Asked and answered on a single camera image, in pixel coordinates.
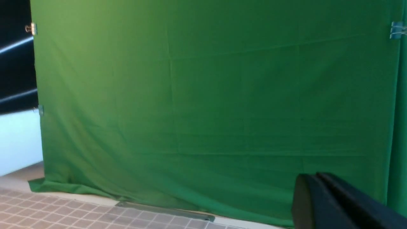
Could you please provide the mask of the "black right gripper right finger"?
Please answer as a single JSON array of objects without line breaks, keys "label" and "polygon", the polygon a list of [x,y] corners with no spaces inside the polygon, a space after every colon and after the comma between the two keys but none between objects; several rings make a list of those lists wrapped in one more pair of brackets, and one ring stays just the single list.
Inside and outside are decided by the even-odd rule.
[{"label": "black right gripper right finger", "polygon": [[331,173],[317,173],[360,229],[406,229],[407,219]]}]

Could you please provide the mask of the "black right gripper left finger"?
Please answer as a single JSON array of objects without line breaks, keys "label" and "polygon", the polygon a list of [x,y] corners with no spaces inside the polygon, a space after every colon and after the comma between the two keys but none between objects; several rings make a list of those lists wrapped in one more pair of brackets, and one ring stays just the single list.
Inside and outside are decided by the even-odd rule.
[{"label": "black right gripper left finger", "polygon": [[315,175],[297,176],[291,215],[295,229],[359,228]]}]

